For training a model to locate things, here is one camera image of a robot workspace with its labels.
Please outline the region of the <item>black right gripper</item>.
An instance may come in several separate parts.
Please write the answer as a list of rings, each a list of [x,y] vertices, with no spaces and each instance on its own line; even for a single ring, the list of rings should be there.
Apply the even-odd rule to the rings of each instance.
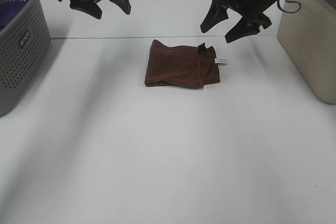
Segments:
[[[225,35],[227,43],[256,35],[259,27],[267,28],[270,19],[264,11],[278,0],[212,0],[209,11],[201,23],[201,32],[206,33],[218,23],[228,19],[227,10],[232,9],[242,16],[242,19]]]

